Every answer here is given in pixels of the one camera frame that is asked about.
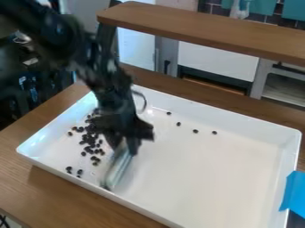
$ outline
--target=dark bean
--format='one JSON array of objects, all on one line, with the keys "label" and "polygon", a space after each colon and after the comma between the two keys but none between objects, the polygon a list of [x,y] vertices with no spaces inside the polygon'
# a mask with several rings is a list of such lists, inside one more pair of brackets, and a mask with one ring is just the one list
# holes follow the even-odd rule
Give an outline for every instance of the dark bean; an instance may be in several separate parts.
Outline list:
[{"label": "dark bean", "polygon": [[80,126],[80,127],[78,128],[77,132],[82,133],[82,132],[84,132],[84,130],[85,130],[85,128],[84,128],[84,127],[82,127],[82,126]]}]

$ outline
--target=wooden table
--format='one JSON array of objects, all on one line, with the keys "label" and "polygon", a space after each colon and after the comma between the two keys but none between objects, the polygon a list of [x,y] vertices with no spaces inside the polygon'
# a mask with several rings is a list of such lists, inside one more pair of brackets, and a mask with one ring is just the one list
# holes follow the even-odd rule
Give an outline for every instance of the wooden table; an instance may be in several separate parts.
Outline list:
[{"label": "wooden table", "polygon": [[[305,132],[305,112],[164,77],[145,69],[126,65],[124,67],[136,75],[135,81],[138,85]],[[20,143],[68,109],[87,92],[83,85],[72,85],[0,133],[1,209],[32,228],[164,227],[108,199],[31,166],[15,152]],[[298,168],[305,171],[304,145],[301,147]],[[293,217],[291,225],[291,228],[304,227],[296,216]]]}]

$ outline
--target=wooden tabletop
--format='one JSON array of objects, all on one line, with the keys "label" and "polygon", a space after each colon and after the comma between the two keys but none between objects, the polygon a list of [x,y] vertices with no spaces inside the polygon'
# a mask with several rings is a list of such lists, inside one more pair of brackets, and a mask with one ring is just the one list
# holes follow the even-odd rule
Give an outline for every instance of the wooden tabletop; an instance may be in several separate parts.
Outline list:
[{"label": "wooden tabletop", "polygon": [[[265,119],[305,132],[305,112],[241,95],[206,88],[125,65],[136,75],[136,84],[197,102]],[[72,85],[0,133],[0,207],[9,216],[32,228],[159,228],[153,220],[98,196],[60,177],[31,166],[15,152],[18,145],[56,118],[88,92]],[[301,147],[299,170],[305,171]],[[305,224],[294,219],[294,223]]]},{"label": "wooden tabletop", "polygon": [[101,23],[305,66],[305,31],[160,5],[126,2],[97,13]]}]

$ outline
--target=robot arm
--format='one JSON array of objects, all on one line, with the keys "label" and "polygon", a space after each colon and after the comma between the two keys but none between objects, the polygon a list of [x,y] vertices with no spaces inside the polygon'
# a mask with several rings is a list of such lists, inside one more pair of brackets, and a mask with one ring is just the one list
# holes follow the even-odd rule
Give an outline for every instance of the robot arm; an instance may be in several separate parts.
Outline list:
[{"label": "robot arm", "polygon": [[110,48],[89,36],[74,18],[33,0],[0,0],[0,14],[32,38],[52,67],[77,71],[99,101],[95,131],[102,132],[113,149],[125,137],[129,153],[136,155],[143,139],[153,140],[153,127],[136,115],[131,77]]}]

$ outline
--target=plastic tray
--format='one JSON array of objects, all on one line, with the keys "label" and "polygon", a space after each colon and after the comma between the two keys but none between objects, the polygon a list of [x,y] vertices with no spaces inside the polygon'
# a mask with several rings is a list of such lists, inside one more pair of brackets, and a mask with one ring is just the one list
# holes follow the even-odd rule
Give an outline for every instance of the plastic tray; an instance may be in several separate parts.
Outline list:
[{"label": "plastic tray", "polygon": [[[148,108],[140,117],[153,123],[156,140],[143,143],[113,192],[99,187],[110,147],[103,144],[106,155],[94,167],[88,156],[80,156],[80,134],[67,136],[71,127],[84,125],[96,106],[92,93],[17,152],[38,167],[170,227],[286,227],[288,211],[278,209],[286,177],[296,168],[300,131],[140,86],[135,89],[147,98]],[[67,166],[84,169],[82,178],[67,174]]]}]

